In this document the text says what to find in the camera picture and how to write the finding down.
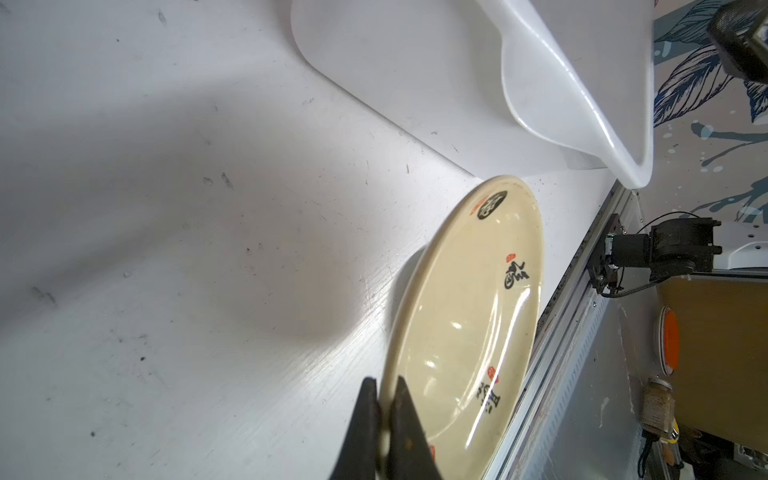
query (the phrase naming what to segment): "white tabletop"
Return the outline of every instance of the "white tabletop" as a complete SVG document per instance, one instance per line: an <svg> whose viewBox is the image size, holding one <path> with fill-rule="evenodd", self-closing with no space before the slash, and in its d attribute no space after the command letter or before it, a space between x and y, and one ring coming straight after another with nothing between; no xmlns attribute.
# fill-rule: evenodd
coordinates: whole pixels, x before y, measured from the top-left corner
<svg viewBox="0 0 768 480"><path fill-rule="evenodd" d="M480 180L309 67L288 2L2 1L0 477L325 478ZM543 309L614 178L525 181Z"/></svg>

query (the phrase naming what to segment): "black oval emblem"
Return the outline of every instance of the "black oval emblem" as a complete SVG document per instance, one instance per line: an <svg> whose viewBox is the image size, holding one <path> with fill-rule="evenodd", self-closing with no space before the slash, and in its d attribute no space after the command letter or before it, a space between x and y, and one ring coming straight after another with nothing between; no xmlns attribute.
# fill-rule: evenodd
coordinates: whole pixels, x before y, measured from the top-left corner
<svg viewBox="0 0 768 480"><path fill-rule="evenodd" d="M506 190L497 192L488 197L488 199L483 203L482 207L480 207L480 210L478 210L478 218L480 220L488 218L488 215L492 214L493 210L496 210L496 207L501 205L506 197Z"/></svg>

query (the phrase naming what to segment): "floral wallpaper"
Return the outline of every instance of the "floral wallpaper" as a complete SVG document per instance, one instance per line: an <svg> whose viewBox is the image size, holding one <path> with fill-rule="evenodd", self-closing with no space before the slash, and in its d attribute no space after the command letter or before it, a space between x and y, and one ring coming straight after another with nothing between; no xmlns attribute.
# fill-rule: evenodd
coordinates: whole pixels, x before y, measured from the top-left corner
<svg viewBox="0 0 768 480"><path fill-rule="evenodd" d="M655 162L641 191L646 217L687 210L768 223L768 86L723 70L707 37L723 3L659 0L655 7Z"/></svg>

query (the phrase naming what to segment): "plate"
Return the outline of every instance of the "plate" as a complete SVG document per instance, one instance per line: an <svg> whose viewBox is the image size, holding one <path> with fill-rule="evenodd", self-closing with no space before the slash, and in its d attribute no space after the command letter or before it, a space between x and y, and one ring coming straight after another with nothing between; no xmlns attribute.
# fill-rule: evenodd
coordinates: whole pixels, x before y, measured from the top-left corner
<svg viewBox="0 0 768 480"><path fill-rule="evenodd" d="M445 480L482 477L507 429L538 321L542 244L533 193L495 177L451 212L406 288L382 417L404 377Z"/></svg>

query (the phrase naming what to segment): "black mesh object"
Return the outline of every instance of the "black mesh object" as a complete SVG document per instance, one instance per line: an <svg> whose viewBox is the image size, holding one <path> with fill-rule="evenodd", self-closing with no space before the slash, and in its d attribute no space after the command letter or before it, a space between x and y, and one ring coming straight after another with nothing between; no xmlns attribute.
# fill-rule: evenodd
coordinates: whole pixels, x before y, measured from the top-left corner
<svg viewBox="0 0 768 480"><path fill-rule="evenodd" d="M768 83L768 0L736 0L718 8L707 34L727 74Z"/></svg>

